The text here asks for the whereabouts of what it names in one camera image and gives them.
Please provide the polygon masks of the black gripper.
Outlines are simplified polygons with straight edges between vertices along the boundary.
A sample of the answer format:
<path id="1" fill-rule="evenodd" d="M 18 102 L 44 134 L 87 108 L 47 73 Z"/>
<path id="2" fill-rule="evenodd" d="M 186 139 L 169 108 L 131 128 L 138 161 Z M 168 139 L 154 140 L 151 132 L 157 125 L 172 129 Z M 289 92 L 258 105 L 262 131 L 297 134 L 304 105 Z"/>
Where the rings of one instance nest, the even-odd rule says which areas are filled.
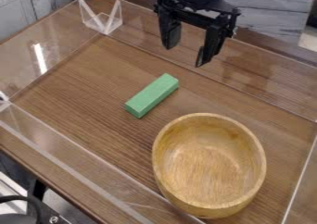
<path id="1" fill-rule="evenodd" d="M 196 66 L 202 67 L 220 53 L 225 38 L 234 34 L 240 9 L 225 0 L 158 0 L 155 13 L 161 41 L 168 50 L 180 42 L 182 22 L 206 30 L 205 45 L 196 60 Z"/>

